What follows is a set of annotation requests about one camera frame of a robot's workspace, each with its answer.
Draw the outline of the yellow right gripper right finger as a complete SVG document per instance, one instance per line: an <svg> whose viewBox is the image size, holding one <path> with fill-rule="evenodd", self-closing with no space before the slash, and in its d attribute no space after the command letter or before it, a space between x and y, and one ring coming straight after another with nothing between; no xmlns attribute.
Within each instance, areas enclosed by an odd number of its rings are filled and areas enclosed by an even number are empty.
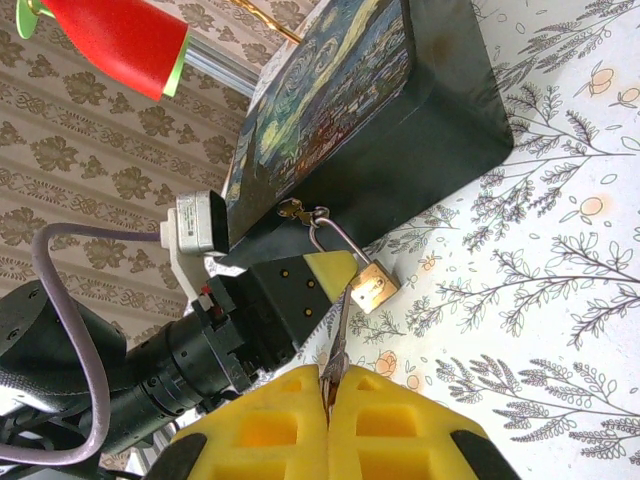
<svg viewBox="0 0 640 480"><path fill-rule="evenodd" d="M337 391L329 480L520 480L473 420L365 368Z"/></svg>

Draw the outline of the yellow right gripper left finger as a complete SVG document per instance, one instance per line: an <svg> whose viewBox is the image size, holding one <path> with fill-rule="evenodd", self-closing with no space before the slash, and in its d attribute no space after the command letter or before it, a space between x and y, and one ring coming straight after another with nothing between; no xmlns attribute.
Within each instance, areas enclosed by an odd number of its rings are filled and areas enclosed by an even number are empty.
<svg viewBox="0 0 640 480"><path fill-rule="evenodd" d="M329 480L318 367L297 367L181 429L143 480Z"/></svg>

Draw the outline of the metal key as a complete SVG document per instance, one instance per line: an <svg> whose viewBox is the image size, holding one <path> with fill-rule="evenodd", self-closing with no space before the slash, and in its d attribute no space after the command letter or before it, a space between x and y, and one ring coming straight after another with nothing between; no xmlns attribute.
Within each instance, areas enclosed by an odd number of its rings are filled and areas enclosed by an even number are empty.
<svg viewBox="0 0 640 480"><path fill-rule="evenodd" d="M346 352L346 335L351 295L352 284L349 283L342 296L340 317L336 325L336 335L329 352L329 358L319 377L319 387L327 423L330 423L340 383L350 365L349 355Z"/></svg>

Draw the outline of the black starry night box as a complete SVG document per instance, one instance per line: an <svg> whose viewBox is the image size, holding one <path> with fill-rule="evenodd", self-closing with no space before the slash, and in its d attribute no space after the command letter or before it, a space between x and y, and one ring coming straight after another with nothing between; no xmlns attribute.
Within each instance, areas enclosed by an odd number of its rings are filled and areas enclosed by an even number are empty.
<svg viewBox="0 0 640 480"><path fill-rule="evenodd" d="M512 147L471 0L327 0L241 129L224 263L312 251L286 200L369 245Z"/></svg>

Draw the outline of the floral tablecloth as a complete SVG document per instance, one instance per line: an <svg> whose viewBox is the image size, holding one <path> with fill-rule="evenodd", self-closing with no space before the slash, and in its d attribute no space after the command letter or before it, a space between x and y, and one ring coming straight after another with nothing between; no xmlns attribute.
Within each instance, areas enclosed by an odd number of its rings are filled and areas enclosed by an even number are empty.
<svg viewBox="0 0 640 480"><path fill-rule="evenodd" d="M640 0L475 0L504 163L373 243L348 352L478 422L525 480L640 480Z"/></svg>

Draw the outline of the aluminium frame post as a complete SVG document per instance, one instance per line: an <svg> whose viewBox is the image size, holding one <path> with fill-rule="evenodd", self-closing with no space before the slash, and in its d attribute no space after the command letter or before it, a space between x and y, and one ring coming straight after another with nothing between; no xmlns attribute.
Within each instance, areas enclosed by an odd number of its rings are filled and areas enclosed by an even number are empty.
<svg viewBox="0 0 640 480"><path fill-rule="evenodd" d="M244 96L251 98L255 92L256 73L195 37L189 39L185 62Z"/></svg>

